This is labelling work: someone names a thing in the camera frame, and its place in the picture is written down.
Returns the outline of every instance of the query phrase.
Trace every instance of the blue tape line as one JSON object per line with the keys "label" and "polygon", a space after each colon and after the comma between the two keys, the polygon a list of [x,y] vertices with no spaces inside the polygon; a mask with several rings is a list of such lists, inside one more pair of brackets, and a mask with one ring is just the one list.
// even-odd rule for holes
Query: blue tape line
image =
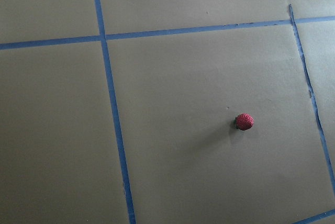
{"label": "blue tape line", "polygon": [[78,43],[78,42],[94,42],[94,41],[100,41],[100,37],[99,36],[69,37],[69,38],[38,40],[38,41],[1,43],[0,50],[50,46],[50,45]]}
{"label": "blue tape line", "polygon": [[138,37],[154,37],[154,36],[175,35],[175,34],[184,34],[184,33],[196,33],[196,32],[204,32],[204,31],[256,28],[256,27],[288,25],[288,24],[291,24],[290,20],[260,21],[256,23],[247,23],[247,24],[228,24],[228,25],[217,25],[217,26],[206,26],[206,27],[192,27],[192,28],[181,28],[181,29],[164,29],[164,30],[151,30],[151,31],[142,31],[142,32],[131,32],[131,33],[118,33],[118,34],[106,35],[106,39],[116,40],[116,39],[138,38]]}
{"label": "blue tape line", "polygon": [[125,188],[128,216],[129,216],[130,224],[136,224],[135,212],[134,212],[134,207],[133,207],[132,197],[131,197],[126,154],[125,154],[125,149],[124,149],[124,142],[122,139],[119,112],[118,112],[117,103],[116,103],[113,74],[111,71],[108,45],[107,45],[107,41],[105,37],[105,26],[104,26],[101,2],[100,0],[94,0],[94,2],[95,2],[96,15],[97,15],[99,33],[100,33],[100,40],[101,40],[101,46],[102,46],[102,51],[103,51],[104,63],[105,63],[105,71],[106,71],[106,77],[107,77],[107,85],[108,85],[108,91],[109,91],[111,110],[112,110],[113,120],[114,120],[117,147],[119,151],[121,172],[122,172],[122,178],[123,178],[124,188]]}
{"label": "blue tape line", "polygon": [[304,23],[316,23],[319,21],[335,21],[335,16],[325,16],[325,17],[313,17],[313,18],[300,18],[295,19],[297,24],[304,24]]}
{"label": "blue tape line", "polygon": [[328,172],[329,172],[329,176],[330,176],[330,180],[331,180],[331,185],[332,185],[332,188],[333,188],[333,193],[335,194],[335,177],[334,177],[334,172],[333,172],[330,157],[329,157],[329,152],[328,152],[327,143],[326,143],[326,137],[325,137],[325,134],[323,132],[321,121],[320,121],[320,118],[319,118],[318,106],[317,106],[317,103],[316,103],[314,90],[313,90],[312,84],[310,82],[309,74],[308,74],[308,71],[307,71],[305,55],[304,55],[302,43],[300,41],[298,28],[297,28],[297,25],[296,25],[296,21],[294,19],[293,9],[292,9],[291,4],[289,5],[289,14],[290,14],[290,17],[291,17],[291,22],[292,22],[293,31],[294,31],[295,39],[296,39],[296,42],[297,42],[300,58],[301,58],[301,61],[303,63],[306,82],[307,82],[308,89],[309,89],[309,92],[310,92],[310,95],[311,95],[313,110],[314,110],[316,122],[317,122],[317,125],[318,125],[318,129],[319,129],[319,134],[320,134],[320,138],[321,138],[323,152],[325,153],[325,158],[326,158]]}
{"label": "blue tape line", "polygon": [[[102,10],[97,10],[99,17],[102,16]],[[313,17],[313,18],[300,18],[296,19],[297,24],[303,23],[316,23],[320,21],[335,21],[335,16],[326,17]],[[175,35],[183,33],[196,33],[204,31],[215,31],[215,30],[228,30],[228,29],[242,29],[242,28],[256,28],[276,25],[288,25],[291,24],[290,20],[277,20],[277,21],[261,21],[256,23],[245,23],[245,24],[229,24],[229,25],[218,25],[218,26],[205,26],[205,27],[192,27],[192,28],[180,28],[180,29],[164,29],[164,30],[152,30],[152,31],[141,31],[141,32],[130,32],[130,33],[117,33],[105,35],[104,21],[98,24],[99,34],[104,35],[107,40],[126,39],[126,38],[138,38],[138,37],[154,37],[164,35]],[[0,50],[6,49],[17,49],[37,46],[50,46],[56,44],[68,44],[78,42],[93,42],[99,41],[100,36],[87,36],[87,37],[72,37],[72,38],[59,38],[39,41],[26,41],[26,42],[11,42],[11,43],[0,43]]]}
{"label": "blue tape line", "polygon": [[335,209],[327,211],[327,212],[323,212],[319,215],[315,215],[315,216],[309,217],[309,218],[304,219],[304,220],[297,221],[293,224],[309,224],[309,223],[312,223],[312,222],[317,221],[317,220],[325,219],[325,218],[327,218],[329,216],[332,216],[332,215],[335,215]]}

